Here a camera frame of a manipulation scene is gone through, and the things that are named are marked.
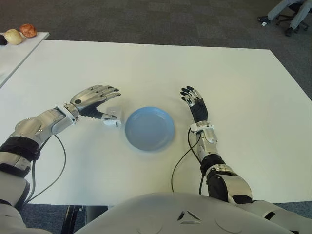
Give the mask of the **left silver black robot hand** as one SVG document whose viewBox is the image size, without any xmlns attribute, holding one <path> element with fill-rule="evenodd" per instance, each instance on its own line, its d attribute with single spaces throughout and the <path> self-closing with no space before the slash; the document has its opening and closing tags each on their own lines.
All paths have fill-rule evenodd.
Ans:
<svg viewBox="0 0 312 234">
<path fill-rule="evenodd" d="M 120 95 L 118 88 L 110 85 L 95 85 L 76 94 L 65 107 L 74 117 L 80 115 L 102 120 L 116 120 L 116 116 L 102 113 L 97 107 Z"/>
</svg>

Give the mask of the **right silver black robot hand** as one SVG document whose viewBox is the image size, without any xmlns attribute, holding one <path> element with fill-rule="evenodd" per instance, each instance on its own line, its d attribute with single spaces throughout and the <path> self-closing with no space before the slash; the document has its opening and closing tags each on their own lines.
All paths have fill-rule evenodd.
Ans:
<svg viewBox="0 0 312 234">
<path fill-rule="evenodd" d="M 208 121 L 208 110 L 198 90 L 191 86 L 181 88 L 181 99 L 189 106 L 194 122 Z"/>
</svg>

